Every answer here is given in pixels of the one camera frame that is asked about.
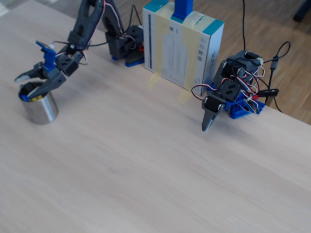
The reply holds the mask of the grey gripper without camera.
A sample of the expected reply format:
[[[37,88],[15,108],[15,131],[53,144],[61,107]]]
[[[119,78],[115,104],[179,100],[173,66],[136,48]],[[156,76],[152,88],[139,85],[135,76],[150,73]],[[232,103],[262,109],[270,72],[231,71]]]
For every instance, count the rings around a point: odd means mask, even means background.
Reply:
[[[202,121],[202,131],[206,132],[210,128],[218,115],[225,109],[226,102],[235,101],[240,91],[240,84],[225,80],[217,90],[207,92],[207,96],[203,100],[203,107],[207,110],[205,110]]]

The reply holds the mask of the grey gripper with camera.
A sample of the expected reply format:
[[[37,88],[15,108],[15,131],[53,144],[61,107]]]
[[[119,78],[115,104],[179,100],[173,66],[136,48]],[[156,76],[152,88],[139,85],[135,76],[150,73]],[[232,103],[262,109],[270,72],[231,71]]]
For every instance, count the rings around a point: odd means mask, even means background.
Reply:
[[[47,73],[46,82],[32,82],[32,90],[28,93],[28,98],[33,99],[40,95],[45,95],[51,90],[60,87],[79,67],[79,56],[59,55],[56,57],[55,67]],[[26,71],[14,79],[19,83],[32,78],[45,80],[44,63],[39,62],[34,65],[33,69]]]

